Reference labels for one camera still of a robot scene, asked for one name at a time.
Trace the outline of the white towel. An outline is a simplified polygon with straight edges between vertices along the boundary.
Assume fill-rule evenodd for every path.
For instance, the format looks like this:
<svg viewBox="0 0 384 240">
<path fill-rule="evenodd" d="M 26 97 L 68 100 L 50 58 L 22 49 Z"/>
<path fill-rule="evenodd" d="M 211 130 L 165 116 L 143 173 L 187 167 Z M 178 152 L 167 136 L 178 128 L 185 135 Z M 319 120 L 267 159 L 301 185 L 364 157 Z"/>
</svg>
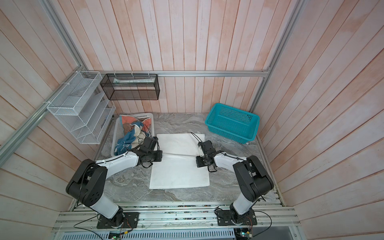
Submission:
<svg viewBox="0 0 384 240">
<path fill-rule="evenodd" d="M 202 155 L 198 147 L 204 134 L 158 134 L 162 160 L 153 163 L 149 189 L 186 189 L 210 185 L 209 171 L 197 167 L 196 157 Z"/>
</svg>

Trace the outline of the white laundry basket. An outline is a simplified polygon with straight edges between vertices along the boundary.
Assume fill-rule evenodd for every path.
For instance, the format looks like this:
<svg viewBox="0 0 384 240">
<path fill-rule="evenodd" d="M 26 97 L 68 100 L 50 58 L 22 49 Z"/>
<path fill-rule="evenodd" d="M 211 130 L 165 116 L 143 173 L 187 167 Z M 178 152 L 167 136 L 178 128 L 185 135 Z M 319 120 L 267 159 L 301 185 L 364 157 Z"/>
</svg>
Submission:
<svg viewBox="0 0 384 240">
<path fill-rule="evenodd" d="M 111 156 L 115 156 L 115 147 L 117 145 L 117 141 L 124 137 L 124 128 L 121 121 L 120 115 L 116 122 L 115 122 L 115 128 L 114 128 L 114 134 L 113 134 L 113 140 L 112 140 L 112 146 L 111 146 Z M 150 132 L 153 136 L 155 136 L 155 129 L 154 129 L 154 116 L 152 113 L 141 113 L 141 114 L 131 114 L 130 117 L 136 118 L 140 120 L 141 122 L 144 122 L 147 127 L 150 128 Z"/>
</svg>

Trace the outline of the teal plastic basket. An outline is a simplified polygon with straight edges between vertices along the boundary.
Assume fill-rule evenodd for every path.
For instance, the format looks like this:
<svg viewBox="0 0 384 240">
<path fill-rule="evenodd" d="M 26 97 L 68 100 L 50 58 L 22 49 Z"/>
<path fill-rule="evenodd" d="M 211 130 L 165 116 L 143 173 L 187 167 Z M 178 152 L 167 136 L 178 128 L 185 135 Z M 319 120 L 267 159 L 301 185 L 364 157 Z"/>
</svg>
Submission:
<svg viewBox="0 0 384 240">
<path fill-rule="evenodd" d="M 240 144 L 254 141 L 260 124 L 260 117 L 220 103 L 209 112 L 205 124 L 210 132 Z"/>
</svg>

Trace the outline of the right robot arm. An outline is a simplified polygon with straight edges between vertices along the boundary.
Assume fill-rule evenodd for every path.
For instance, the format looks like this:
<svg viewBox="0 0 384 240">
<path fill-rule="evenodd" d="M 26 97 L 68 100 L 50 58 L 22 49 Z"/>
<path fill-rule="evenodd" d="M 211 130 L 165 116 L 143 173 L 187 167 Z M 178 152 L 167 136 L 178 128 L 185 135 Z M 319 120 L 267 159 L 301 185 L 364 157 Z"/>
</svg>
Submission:
<svg viewBox="0 0 384 240">
<path fill-rule="evenodd" d="M 198 142 L 202 155 L 196 157 L 197 167 L 223 168 L 235 173 L 241 194 L 230 205 L 232 221 L 250 212 L 260 197 L 273 190 L 274 183 L 258 157 L 235 157 L 214 149 L 211 141 Z"/>
</svg>

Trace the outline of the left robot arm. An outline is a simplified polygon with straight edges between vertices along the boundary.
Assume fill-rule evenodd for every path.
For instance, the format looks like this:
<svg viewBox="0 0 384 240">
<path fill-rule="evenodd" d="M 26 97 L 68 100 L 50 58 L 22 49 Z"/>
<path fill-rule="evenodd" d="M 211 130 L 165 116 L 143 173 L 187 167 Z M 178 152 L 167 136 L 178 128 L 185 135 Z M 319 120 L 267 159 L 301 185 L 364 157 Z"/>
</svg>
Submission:
<svg viewBox="0 0 384 240">
<path fill-rule="evenodd" d="M 123 209 L 104 194 L 105 181 L 123 170 L 142 166 L 149 168 L 162 160 L 157 137 L 146 137 L 141 145 L 121 155 L 100 160 L 84 160 L 66 187 L 66 193 L 91 208 L 117 228 L 123 224 Z"/>
</svg>

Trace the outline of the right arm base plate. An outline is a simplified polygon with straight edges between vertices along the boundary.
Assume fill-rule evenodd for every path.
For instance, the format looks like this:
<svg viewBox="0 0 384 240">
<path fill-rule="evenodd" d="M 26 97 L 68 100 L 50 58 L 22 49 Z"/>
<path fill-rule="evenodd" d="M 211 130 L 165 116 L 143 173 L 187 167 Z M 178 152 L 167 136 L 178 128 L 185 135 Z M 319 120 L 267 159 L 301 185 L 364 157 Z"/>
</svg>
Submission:
<svg viewBox="0 0 384 240">
<path fill-rule="evenodd" d="M 219 226 L 248 225 L 252 227 L 258 224 L 253 210 L 249 210 L 243 215 L 238 215 L 235 210 L 223 210 L 218 208 L 214 210 L 214 213 L 217 216 Z"/>
</svg>

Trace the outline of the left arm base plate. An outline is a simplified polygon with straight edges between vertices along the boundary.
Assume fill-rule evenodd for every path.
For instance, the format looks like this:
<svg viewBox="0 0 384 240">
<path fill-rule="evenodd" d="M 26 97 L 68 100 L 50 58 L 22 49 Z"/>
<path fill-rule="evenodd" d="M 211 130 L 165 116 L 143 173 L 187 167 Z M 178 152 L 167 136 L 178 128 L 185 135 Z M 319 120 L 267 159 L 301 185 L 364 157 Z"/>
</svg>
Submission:
<svg viewBox="0 0 384 240">
<path fill-rule="evenodd" d="M 111 219 L 100 215 L 97 229 L 118 229 L 121 227 L 134 229 L 138 225 L 139 216 L 139 212 L 117 212 Z"/>
</svg>

